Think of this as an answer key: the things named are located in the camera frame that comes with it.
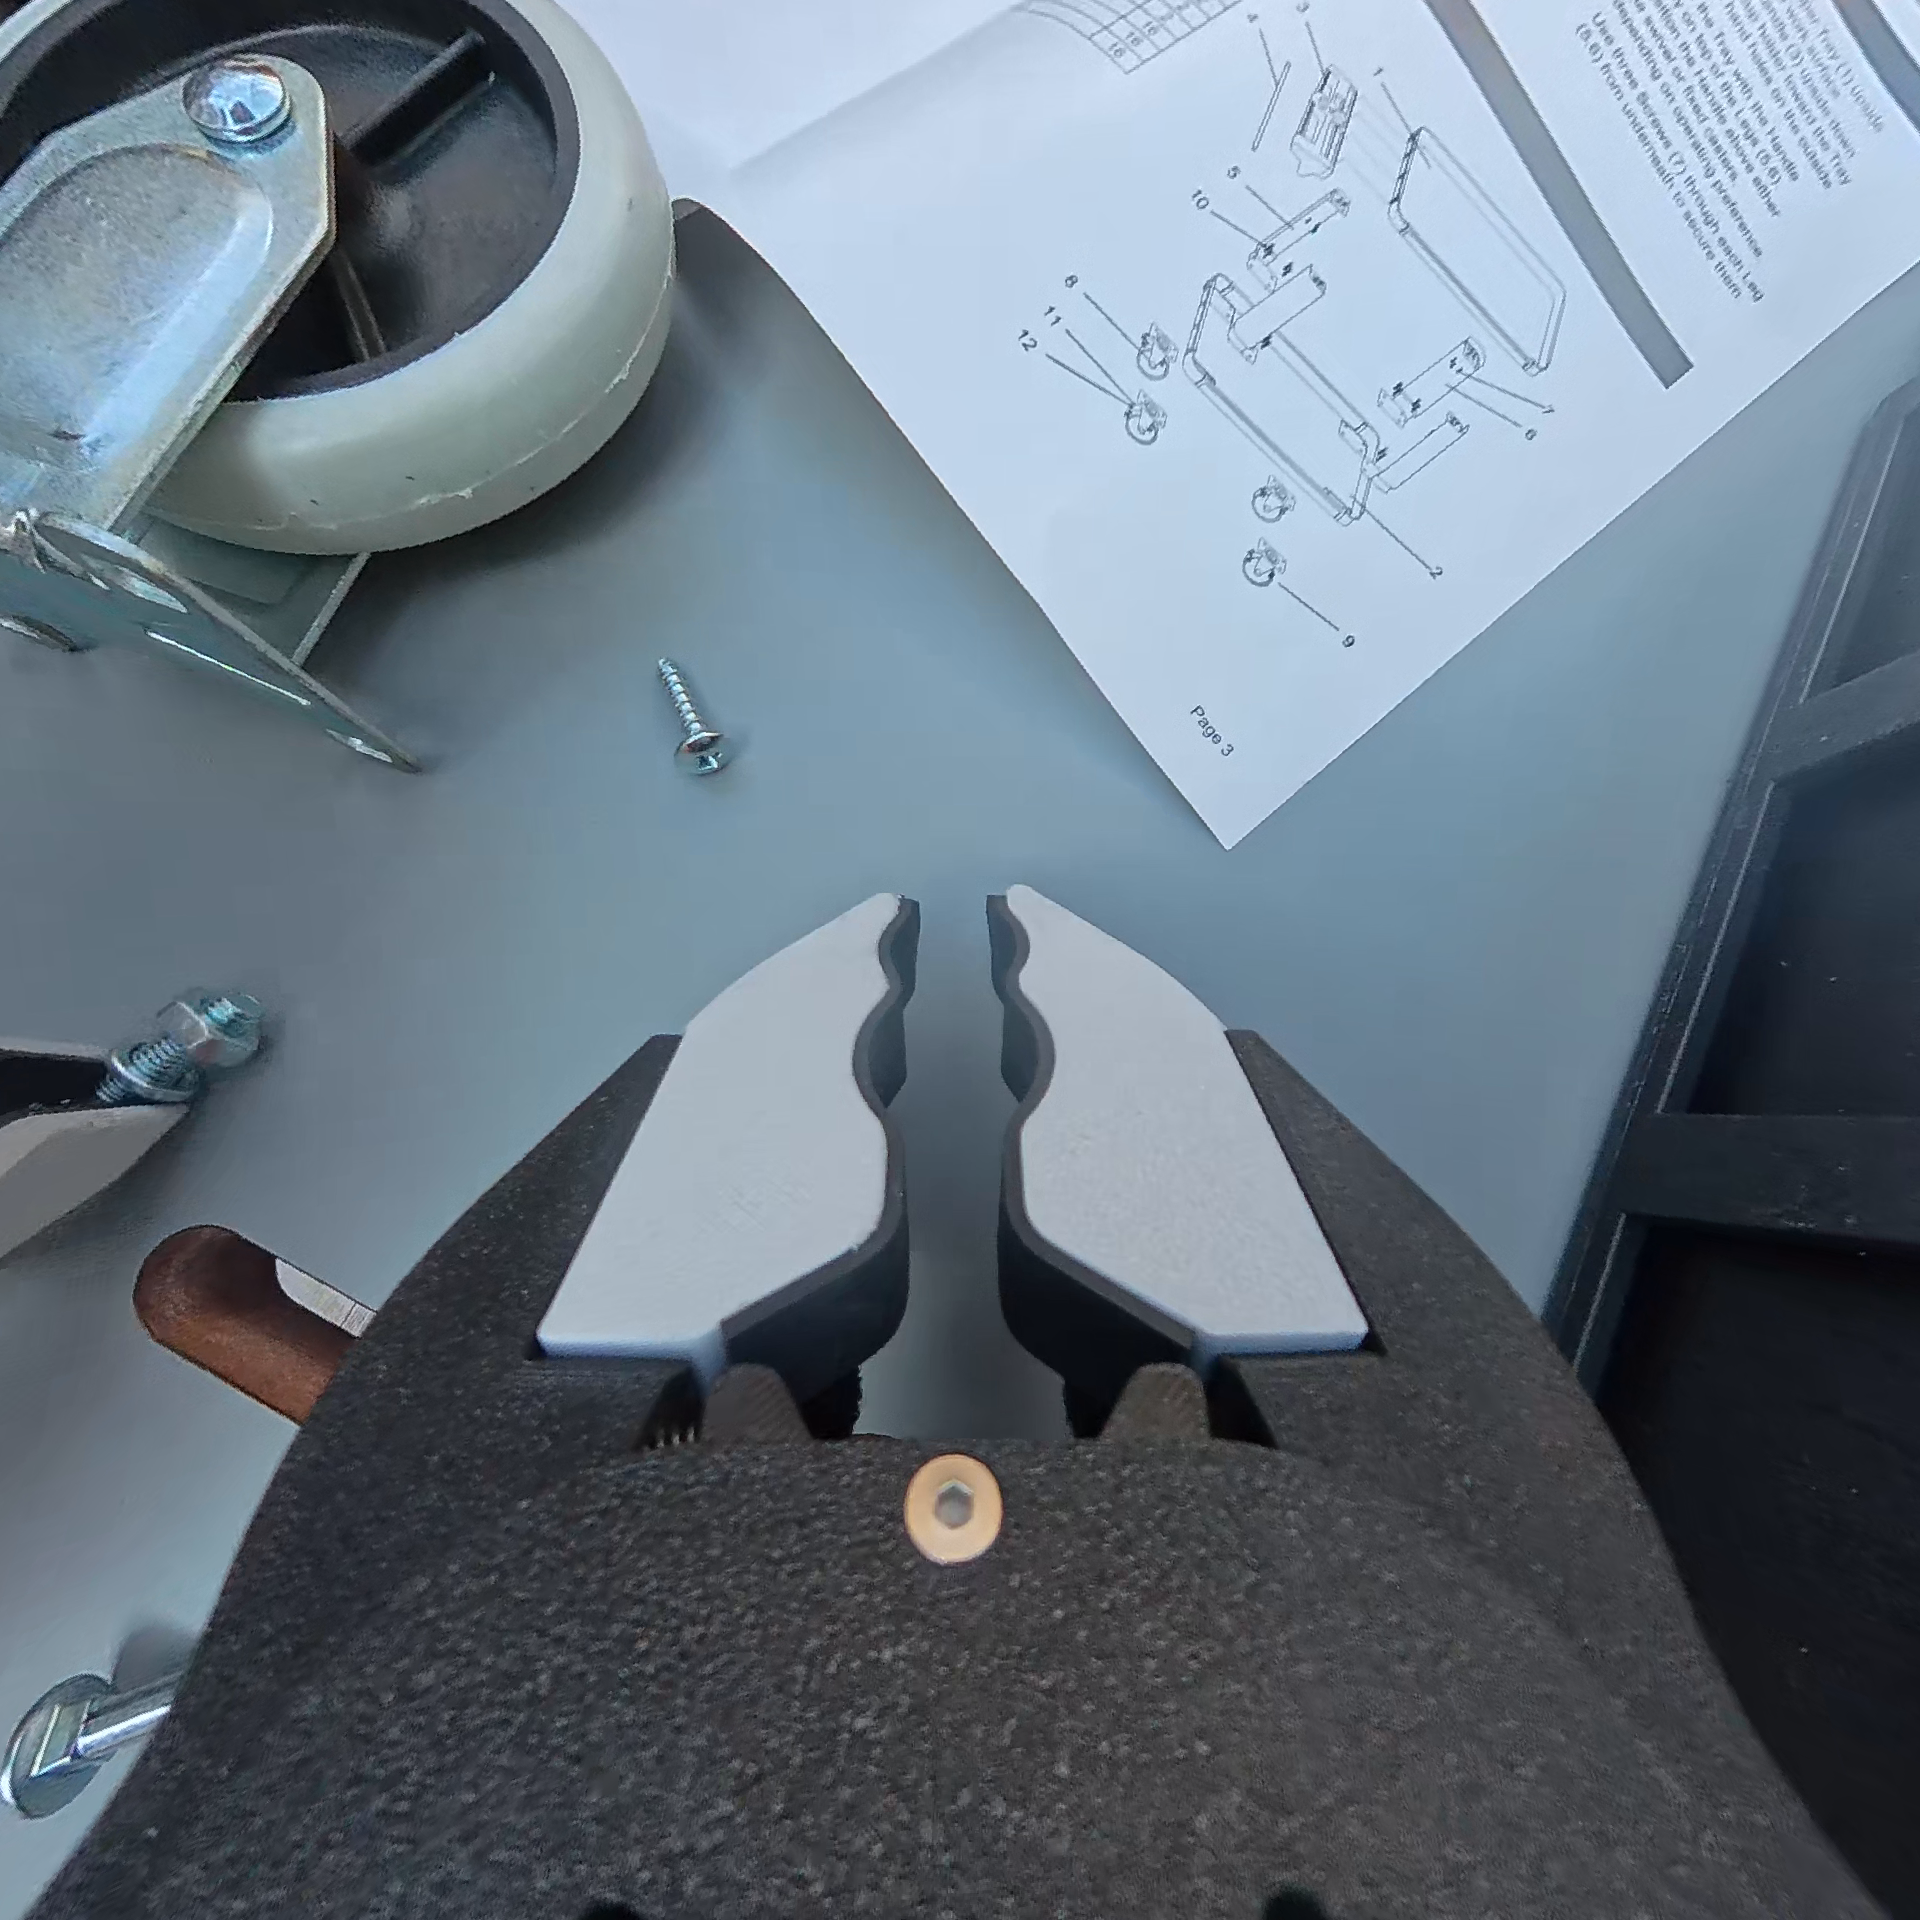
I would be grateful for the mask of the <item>small silver screw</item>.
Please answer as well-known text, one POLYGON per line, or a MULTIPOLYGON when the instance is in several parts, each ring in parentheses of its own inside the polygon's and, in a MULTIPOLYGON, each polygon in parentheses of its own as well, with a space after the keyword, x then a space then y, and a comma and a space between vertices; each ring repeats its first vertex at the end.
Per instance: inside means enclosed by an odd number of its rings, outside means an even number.
POLYGON ((671 655, 657 661, 657 679, 677 724, 674 764, 688 776, 719 776, 733 757, 730 736, 698 704, 691 684, 671 655))

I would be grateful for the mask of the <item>grey desk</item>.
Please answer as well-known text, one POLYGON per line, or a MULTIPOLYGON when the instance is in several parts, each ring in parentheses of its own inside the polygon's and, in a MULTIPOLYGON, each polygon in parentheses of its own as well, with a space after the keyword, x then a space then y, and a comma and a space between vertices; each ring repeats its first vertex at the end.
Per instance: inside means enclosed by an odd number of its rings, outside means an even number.
POLYGON ((183 662, 4 637, 4 1039, 251 991, 263 1056, 4 1258, 4 1734, 185 1666, 4 1916, 1869 1916, 1724 1682, 1576 1629, 1402 1489, 1506 1420, 1624 1494, 1535 1314, 1844 457, 1869 310, 1227 852, 826 335, 682 228, 635 423, 377 559, 377 769, 183 662), (657 661, 730 736, 674 764, 657 661), (1060 1433, 994 1238, 1025 881, 1226 1023, 1360 1266, 1491 1382, 1333 1448, 1060 1433), (673 1365, 533 1352, 688 1021, 868 895, 912 1293, 880 1438, 720 1439, 673 1365), (305 1423, 133 1284, 226 1228, 375 1309, 305 1423))

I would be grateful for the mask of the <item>grey caster wheel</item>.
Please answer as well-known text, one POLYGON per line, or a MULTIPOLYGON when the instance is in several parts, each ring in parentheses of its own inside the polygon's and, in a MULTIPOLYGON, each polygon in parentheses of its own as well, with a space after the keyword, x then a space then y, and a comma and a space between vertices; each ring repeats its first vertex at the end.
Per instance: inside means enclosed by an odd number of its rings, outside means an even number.
POLYGON ((169 1000, 119 1047, 3 1041, 3 1255, 122 1182, 265 1037, 250 993, 169 1000))
POLYGON ((4 4, 4 633, 416 759, 313 653, 363 564, 568 482, 674 217, 562 4, 4 4))

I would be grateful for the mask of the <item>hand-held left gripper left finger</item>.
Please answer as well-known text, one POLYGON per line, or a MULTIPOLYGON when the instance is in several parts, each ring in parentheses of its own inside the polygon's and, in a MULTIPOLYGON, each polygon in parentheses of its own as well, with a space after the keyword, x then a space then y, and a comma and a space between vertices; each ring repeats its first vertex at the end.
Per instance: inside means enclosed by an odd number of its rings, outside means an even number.
POLYGON ((688 1021, 535 1333, 546 1360, 853 1376, 907 1297, 922 908, 872 895, 688 1021))

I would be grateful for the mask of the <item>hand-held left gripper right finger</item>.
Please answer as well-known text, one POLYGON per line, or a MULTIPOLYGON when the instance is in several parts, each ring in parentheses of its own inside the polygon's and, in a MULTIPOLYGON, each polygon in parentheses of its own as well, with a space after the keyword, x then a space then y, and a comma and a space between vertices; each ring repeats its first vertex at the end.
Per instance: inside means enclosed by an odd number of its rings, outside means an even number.
POLYGON ((1356 1352, 1367 1316, 1223 1021, 1025 881, 989 934, 1015 1336, 1052 1369, 1356 1352))

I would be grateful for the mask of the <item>white instruction manual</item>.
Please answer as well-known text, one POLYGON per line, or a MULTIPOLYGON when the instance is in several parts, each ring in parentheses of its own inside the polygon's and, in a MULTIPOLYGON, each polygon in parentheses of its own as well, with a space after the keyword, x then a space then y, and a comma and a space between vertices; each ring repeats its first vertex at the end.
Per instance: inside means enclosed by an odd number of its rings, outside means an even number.
POLYGON ((1915 268, 1915 4, 569 4, 1226 848, 1915 268))

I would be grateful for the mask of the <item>silver carriage bolt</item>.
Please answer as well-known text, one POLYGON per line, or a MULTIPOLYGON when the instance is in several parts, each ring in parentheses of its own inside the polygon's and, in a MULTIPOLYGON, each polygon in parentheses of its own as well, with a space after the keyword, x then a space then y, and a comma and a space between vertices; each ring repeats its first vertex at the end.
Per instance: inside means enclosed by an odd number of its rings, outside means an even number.
POLYGON ((125 1686, 83 1670, 49 1686, 21 1714, 7 1741, 7 1808, 42 1820, 72 1805, 111 1760, 165 1722, 183 1679, 185 1666, 125 1686))

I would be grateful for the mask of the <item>black plastic tray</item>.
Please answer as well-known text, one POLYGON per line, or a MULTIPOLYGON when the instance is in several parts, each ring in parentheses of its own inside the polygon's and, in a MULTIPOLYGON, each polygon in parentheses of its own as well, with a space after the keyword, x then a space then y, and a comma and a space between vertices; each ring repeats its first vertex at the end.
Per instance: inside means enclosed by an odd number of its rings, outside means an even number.
POLYGON ((1751 1728, 1915 1916, 1915 381, 1842 472, 1545 1322, 1751 1728))

